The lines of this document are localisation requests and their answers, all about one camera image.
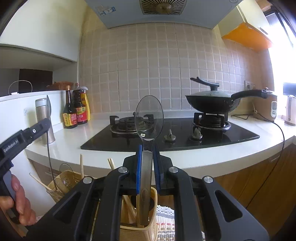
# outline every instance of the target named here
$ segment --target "dark doorway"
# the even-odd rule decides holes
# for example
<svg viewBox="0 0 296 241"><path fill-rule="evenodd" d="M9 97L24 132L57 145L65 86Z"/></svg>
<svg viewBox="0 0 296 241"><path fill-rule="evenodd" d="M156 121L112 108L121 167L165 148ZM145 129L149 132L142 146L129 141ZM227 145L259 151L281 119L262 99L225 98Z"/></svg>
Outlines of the dark doorway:
<svg viewBox="0 0 296 241"><path fill-rule="evenodd" d="M32 83L32 92L46 91L48 85L52 85L52 71L20 69L19 80L27 80ZM28 82L19 82L19 93L31 92L31 85Z"/></svg>

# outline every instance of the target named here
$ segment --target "gas stove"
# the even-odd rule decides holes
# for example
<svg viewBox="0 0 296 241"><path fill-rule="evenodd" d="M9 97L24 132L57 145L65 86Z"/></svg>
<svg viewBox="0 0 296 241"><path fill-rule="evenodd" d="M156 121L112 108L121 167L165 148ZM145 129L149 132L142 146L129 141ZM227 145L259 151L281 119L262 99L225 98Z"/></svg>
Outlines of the gas stove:
<svg viewBox="0 0 296 241"><path fill-rule="evenodd" d="M134 117L117 120L110 116L110 125L105 127L81 146L84 150L135 152L139 138ZM153 115L142 119L143 128ZM194 118L166 118L163 129L155 140L160 151L189 150L254 140L260 136L228 122L227 115L195 113Z"/></svg>

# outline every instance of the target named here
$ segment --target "woven rug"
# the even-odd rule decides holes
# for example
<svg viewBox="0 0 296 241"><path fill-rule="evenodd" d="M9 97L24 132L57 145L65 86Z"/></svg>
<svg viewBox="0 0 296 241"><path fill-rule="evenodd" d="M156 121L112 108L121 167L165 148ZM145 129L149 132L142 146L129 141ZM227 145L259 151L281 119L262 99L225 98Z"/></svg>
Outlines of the woven rug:
<svg viewBox="0 0 296 241"><path fill-rule="evenodd" d="M173 209L157 205L156 224L158 225L157 241L175 240L175 213Z"/></svg>

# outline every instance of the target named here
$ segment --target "black wok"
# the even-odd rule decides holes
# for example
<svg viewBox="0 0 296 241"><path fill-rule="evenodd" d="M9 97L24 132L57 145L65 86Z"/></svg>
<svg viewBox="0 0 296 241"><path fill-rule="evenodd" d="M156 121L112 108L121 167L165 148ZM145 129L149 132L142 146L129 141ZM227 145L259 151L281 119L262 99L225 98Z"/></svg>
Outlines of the black wok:
<svg viewBox="0 0 296 241"><path fill-rule="evenodd" d="M244 97L261 97L266 99L267 92L264 90L248 90L234 93L232 95L219 91L218 83L211 83L200 78L190 78L197 83L210 86L210 91L197 92L192 95L186 95L189 104L196 110L209 114L226 114L233 111Z"/></svg>

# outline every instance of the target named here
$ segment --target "vent grille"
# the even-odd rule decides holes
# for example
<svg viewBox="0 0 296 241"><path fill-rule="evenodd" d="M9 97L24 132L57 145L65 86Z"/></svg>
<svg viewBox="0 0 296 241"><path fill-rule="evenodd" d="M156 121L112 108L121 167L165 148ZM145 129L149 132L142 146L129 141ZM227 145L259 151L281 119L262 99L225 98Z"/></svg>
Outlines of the vent grille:
<svg viewBox="0 0 296 241"><path fill-rule="evenodd" d="M187 0L140 0L143 14L180 15Z"/></svg>

